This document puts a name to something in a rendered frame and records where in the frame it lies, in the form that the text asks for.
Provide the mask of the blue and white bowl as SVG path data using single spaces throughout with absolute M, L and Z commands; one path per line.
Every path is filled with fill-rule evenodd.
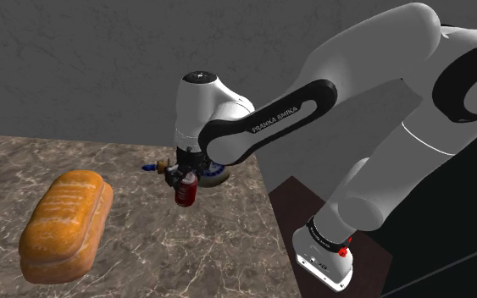
M 224 183 L 230 177 L 230 170 L 221 164 L 210 163 L 198 179 L 197 185 L 202 188 L 212 188 Z

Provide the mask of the orange bread loaf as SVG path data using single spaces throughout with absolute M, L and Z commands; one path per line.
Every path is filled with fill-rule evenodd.
M 92 268 L 114 193 L 101 175 L 60 175 L 36 205 L 19 239 L 20 269 L 32 284 L 65 284 Z

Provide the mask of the blue and tan small tool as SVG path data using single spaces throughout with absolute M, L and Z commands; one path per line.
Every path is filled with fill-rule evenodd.
M 141 169 L 147 172 L 157 172 L 158 174 L 163 174 L 165 169 L 169 166 L 169 159 L 167 160 L 158 160 L 156 163 L 145 164 L 141 166 Z

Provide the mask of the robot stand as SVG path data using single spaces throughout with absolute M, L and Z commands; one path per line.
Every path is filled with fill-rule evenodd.
M 269 193 L 280 233 L 291 261 L 302 298 L 380 298 L 392 256 L 367 235 L 346 225 L 331 201 L 324 201 L 294 177 L 288 178 Z M 326 251 L 328 267 L 338 261 L 345 271 L 353 268 L 351 281 L 340 292 L 310 273 L 297 260 L 299 249 L 315 243 L 306 222 L 314 218 L 317 230 L 327 240 L 340 243 L 350 240 L 346 257 Z

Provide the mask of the red bottle with white cap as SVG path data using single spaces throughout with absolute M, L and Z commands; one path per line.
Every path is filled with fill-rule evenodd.
M 175 202 L 180 207 L 191 206 L 196 199 L 197 176 L 190 172 L 178 184 L 175 190 Z

